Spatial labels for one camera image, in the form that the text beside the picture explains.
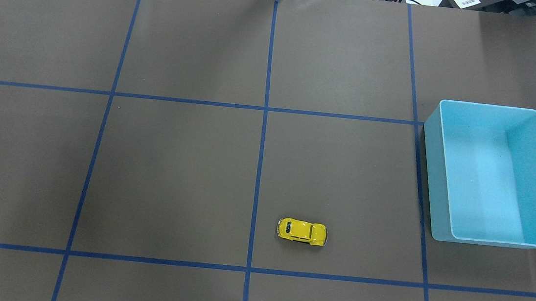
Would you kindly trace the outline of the yellow beetle toy car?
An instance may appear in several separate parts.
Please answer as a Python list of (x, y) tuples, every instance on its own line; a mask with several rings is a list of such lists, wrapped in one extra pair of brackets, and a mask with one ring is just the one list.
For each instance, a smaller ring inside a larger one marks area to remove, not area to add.
[(324, 246), (328, 235), (324, 224), (294, 218), (280, 219), (277, 223), (276, 234), (282, 239), (314, 246)]

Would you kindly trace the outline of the light blue plastic bin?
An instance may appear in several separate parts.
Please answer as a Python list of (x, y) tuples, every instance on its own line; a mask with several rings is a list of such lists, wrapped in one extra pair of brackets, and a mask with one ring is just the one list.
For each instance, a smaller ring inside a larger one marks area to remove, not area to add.
[(536, 110), (442, 100), (423, 129), (433, 238), (536, 249)]

